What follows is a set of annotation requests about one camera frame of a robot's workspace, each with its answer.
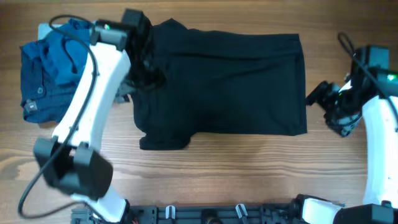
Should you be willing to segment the blue clothes pile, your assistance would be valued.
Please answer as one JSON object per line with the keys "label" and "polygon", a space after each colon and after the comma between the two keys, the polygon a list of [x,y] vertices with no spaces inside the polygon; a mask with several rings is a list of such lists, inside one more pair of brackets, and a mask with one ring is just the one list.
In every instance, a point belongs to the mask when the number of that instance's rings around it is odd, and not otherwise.
{"label": "blue clothes pile", "polygon": [[21,107],[30,123],[60,122],[70,106],[88,52],[56,31],[21,47]]}

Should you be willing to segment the black t-shirt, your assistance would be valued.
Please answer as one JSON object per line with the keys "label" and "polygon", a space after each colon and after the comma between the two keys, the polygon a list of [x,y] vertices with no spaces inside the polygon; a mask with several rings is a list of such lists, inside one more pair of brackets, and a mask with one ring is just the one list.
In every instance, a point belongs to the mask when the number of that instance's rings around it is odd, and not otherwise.
{"label": "black t-shirt", "polygon": [[202,31],[169,19],[152,40],[160,83],[132,94],[141,149],[183,149],[196,133],[307,132],[298,34]]}

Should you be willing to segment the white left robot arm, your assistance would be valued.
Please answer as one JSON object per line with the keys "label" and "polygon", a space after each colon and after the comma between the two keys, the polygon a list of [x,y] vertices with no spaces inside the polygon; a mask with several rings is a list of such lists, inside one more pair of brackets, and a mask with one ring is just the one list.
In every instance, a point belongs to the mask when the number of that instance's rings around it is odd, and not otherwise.
{"label": "white left robot arm", "polygon": [[165,78],[152,64],[152,25],[142,11],[126,9],[119,22],[97,20],[85,45],[88,60],[65,116],[49,139],[39,138],[38,177],[93,212],[96,223],[132,223],[129,202],[112,187],[112,165],[100,154],[117,95],[151,90]]}

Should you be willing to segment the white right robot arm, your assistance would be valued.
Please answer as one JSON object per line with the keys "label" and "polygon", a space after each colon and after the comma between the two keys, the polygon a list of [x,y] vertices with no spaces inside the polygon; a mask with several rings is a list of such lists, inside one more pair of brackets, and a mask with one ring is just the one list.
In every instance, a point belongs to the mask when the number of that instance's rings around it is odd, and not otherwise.
{"label": "white right robot arm", "polygon": [[303,223],[397,223],[397,72],[389,69],[386,47],[367,45],[353,56],[345,85],[321,82],[306,104],[318,104],[327,126],[343,137],[364,121],[368,171],[363,203],[345,207],[301,195],[298,219]]}

